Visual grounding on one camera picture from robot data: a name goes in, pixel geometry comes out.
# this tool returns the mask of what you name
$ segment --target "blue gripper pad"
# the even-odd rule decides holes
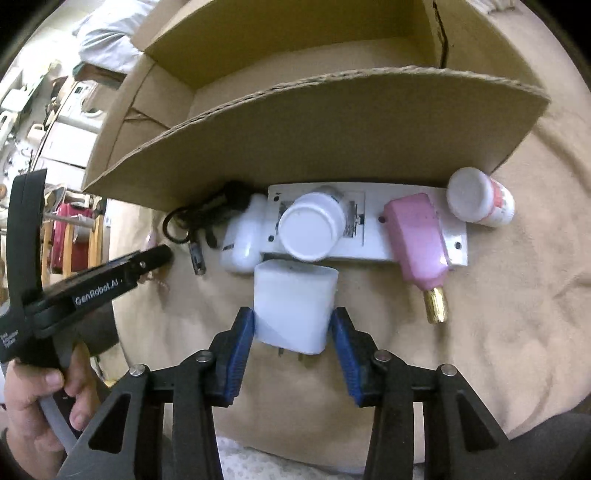
[[[207,378],[205,388],[213,406],[232,405],[240,393],[254,333],[255,313],[242,307],[232,328],[214,337],[209,349],[215,355],[215,370]]]
[[[378,348],[371,335],[355,330],[344,307],[333,311],[330,331],[349,395],[358,407],[376,406],[382,396],[383,379],[372,365]]]

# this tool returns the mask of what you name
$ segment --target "white cabinet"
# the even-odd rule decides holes
[[[84,169],[67,165],[49,158],[39,157],[35,170],[47,169],[46,183],[59,185],[65,183],[70,190],[81,190],[84,179]]]
[[[86,168],[95,140],[95,133],[55,122],[47,134],[41,156]]]

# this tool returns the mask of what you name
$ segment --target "metal screw head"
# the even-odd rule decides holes
[[[387,350],[376,350],[376,352],[374,353],[374,358],[378,362],[386,363],[392,359],[392,354]]]
[[[129,369],[129,374],[132,377],[141,377],[144,374],[145,371],[146,371],[146,366],[145,365],[143,365],[143,364],[137,364],[137,365],[132,366]]]
[[[209,350],[198,351],[196,359],[200,364],[205,364],[213,359],[213,353],[211,353]]]
[[[447,377],[453,377],[457,374],[457,368],[451,364],[443,364],[441,366],[441,373]]]

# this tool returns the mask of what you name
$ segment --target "finger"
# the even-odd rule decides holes
[[[5,402],[11,424],[21,436],[34,439],[49,429],[37,399],[54,393],[62,385],[63,376],[59,370],[10,363]]]
[[[99,396],[94,385],[86,387],[76,397],[76,403],[70,412],[70,424],[81,432],[90,423],[100,406]]]
[[[95,376],[90,366],[88,347],[84,343],[78,343],[66,371],[64,390],[69,397],[77,397],[87,386],[96,386]]]
[[[50,428],[36,435],[34,441],[35,447],[40,452],[61,452],[64,449],[64,446]]]
[[[5,384],[7,410],[23,411],[37,400],[59,391],[64,376],[59,370],[32,367],[12,361],[8,366]]]

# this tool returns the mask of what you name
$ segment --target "fingernail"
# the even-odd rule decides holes
[[[87,426],[89,422],[89,419],[86,415],[84,415],[83,413],[80,413],[75,419],[74,419],[74,423],[72,424],[72,426],[78,430],[79,432],[81,432],[82,430],[84,430]]]
[[[45,381],[50,387],[60,387],[63,383],[63,376],[60,371],[53,370],[45,376]]]

